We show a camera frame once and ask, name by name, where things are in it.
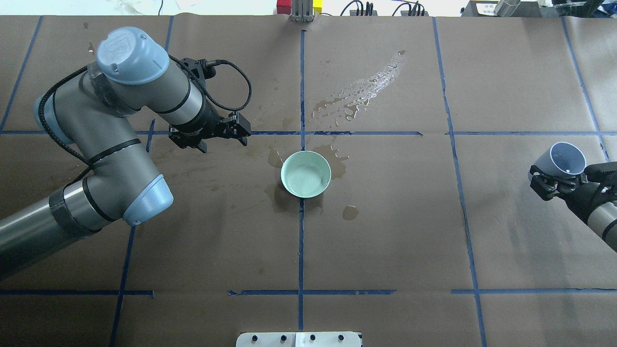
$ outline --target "red object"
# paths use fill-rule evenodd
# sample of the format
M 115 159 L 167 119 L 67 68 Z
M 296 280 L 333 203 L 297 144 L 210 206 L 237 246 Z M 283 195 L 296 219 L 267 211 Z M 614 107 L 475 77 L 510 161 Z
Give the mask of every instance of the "red object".
M 276 0 L 276 13 L 291 14 L 291 0 Z

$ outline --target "white label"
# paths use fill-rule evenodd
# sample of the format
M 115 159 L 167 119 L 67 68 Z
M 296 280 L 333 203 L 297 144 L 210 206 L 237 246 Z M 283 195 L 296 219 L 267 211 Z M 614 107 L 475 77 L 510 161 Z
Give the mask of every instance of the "white label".
M 481 15 L 496 15 L 495 4 L 476 4 L 476 8 Z

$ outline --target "light blue cap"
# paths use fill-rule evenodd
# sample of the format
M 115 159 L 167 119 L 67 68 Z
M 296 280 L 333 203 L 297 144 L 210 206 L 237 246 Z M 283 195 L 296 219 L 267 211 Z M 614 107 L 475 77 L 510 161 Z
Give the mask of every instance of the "light blue cap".
M 96 49 L 96 63 L 103 74 L 124 85 L 142 85 L 159 78 L 169 57 L 145 31 L 135 27 L 116 29 Z
M 122 219 L 134 227 L 163 212 L 173 203 L 173 195 L 163 175 L 158 175 L 128 206 Z
M 43 95 L 39 96 L 39 98 L 35 101 L 33 110 L 35 113 L 36 123 L 38 124 L 41 130 L 44 130 L 43 124 L 41 124 L 41 120 L 38 117 L 38 106 L 41 103 L 42 99 L 43 99 Z M 43 115 L 45 116 L 45 121 L 47 122 L 47 125 L 49 126 L 51 131 L 55 134 L 55 136 L 58 136 L 60 141 L 62 141 L 64 144 L 75 143 L 67 135 L 64 134 L 64 132 L 60 128 L 60 125 L 58 124 L 58 120 L 56 119 L 56 113 L 54 112 L 53 96 L 47 99 L 47 101 L 45 102 L 45 109 L 43 111 Z

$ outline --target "yellow block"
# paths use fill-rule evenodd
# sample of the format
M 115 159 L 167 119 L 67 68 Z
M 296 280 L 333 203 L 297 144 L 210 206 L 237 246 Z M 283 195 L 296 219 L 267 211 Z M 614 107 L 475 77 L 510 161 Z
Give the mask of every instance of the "yellow block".
M 322 7 L 323 7 L 323 0 L 313 0 L 313 10 L 315 10 L 315 13 L 321 13 Z

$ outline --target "light green bowl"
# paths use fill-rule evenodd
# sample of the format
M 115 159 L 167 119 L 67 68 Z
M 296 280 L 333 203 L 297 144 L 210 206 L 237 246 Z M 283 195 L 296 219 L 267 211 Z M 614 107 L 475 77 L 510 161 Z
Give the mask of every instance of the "light green bowl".
M 296 152 L 287 158 L 281 169 L 285 189 L 299 198 L 321 194 L 330 184 L 332 171 L 326 158 L 311 151 Z

